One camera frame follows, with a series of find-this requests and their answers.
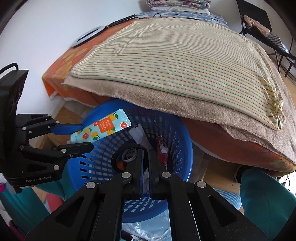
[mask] laundry basket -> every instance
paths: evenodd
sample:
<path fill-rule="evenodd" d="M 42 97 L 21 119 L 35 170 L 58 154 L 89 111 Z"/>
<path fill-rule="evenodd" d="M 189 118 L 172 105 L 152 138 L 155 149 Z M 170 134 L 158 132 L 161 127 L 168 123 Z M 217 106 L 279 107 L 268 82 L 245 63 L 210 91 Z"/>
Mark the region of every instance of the laundry basket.
<path fill-rule="evenodd" d="M 129 129 L 141 124 L 150 144 L 156 147 L 156 137 L 162 135 L 168 145 L 168 171 L 173 171 L 182 180 L 188 181 L 192 168 L 192 144 L 189 133 L 178 116 L 143 109 L 120 99 L 111 99 L 90 112 L 82 124 L 88 126 L 108 114 L 123 109 L 132 126 L 94 142 L 92 152 L 86 158 L 68 161 L 68 172 L 75 191 L 89 181 L 103 183 L 118 173 L 111 167 L 113 153 L 123 144 L 135 143 Z M 166 200 L 152 200 L 143 194 L 140 200 L 126 200 L 123 222 L 141 222 L 157 216 L 168 208 Z"/>

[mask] silver screw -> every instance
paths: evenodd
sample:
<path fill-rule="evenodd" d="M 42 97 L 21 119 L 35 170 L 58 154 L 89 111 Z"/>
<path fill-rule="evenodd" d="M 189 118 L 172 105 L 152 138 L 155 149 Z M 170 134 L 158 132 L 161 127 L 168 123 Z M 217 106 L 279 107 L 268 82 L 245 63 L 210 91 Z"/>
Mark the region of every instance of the silver screw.
<path fill-rule="evenodd" d="M 163 172 L 161 175 L 162 175 L 162 177 L 165 177 L 165 178 L 170 177 L 170 173 L 169 172 Z"/>
<path fill-rule="evenodd" d="M 87 188 L 94 188 L 96 186 L 96 184 L 94 182 L 89 182 L 86 184 Z"/>
<path fill-rule="evenodd" d="M 121 174 L 121 176 L 123 178 L 129 178 L 131 176 L 131 174 L 129 172 L 124 172 L 123 174 Z"/>
<path fill-rule="evenodd" d="M 196 183 L 196 185 L 199 187 L 199 188 L 205 188 L 206 187 L 206 183 L 204 181 L 198 181 Z"/>

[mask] red packet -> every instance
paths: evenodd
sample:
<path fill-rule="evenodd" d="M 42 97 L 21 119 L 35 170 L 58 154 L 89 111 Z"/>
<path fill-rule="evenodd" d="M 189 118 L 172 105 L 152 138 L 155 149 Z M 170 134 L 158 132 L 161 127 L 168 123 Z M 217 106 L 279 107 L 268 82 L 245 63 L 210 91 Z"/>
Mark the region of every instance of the red packet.
<path fill-rule="evenodd" d="M 157 145 L 157 161 L 164 163 L 165 167 L 168 164 L 168 146 L 165 144 L 163 137 L 156 137 L 156 145 Z"/>

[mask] teal pants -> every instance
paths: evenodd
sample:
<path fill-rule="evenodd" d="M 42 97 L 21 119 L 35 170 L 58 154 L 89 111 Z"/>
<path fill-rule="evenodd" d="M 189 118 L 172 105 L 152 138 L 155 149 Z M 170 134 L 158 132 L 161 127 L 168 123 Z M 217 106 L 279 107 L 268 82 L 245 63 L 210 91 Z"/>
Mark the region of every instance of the teal pants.
<path fill-rule="evenodd" d="M 269 241 L 282 230 L 296 207 L 294 194 L 258 168 L 243 173 L 240 196 L 245 216 L 267 235 Z"/>

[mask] striped cloth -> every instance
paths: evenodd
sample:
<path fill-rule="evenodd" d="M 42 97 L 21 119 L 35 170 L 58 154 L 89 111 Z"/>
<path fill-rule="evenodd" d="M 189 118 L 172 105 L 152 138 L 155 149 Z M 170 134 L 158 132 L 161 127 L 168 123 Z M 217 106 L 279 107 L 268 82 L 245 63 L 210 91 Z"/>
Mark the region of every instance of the striped cloth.
<path fill-rule="evenodd" d="M 282 43 L 282 41 L 279 38 L 279 36 L 274 35 L 274 34 L 268 34 L 266 36 L 266 38 L 269 39 L 273 44 L 275 44 L 276 46 L 278 46 L 285 53 L 289 53 L 288 48 Z"/>
<path fill-rule="evenodd" d="M 216 24 L 138 20 L 73 67 L 78 78 L 113 80 L 214 102 L 279 130 L 285 122 L 271 67 L 255 42 Z"/>

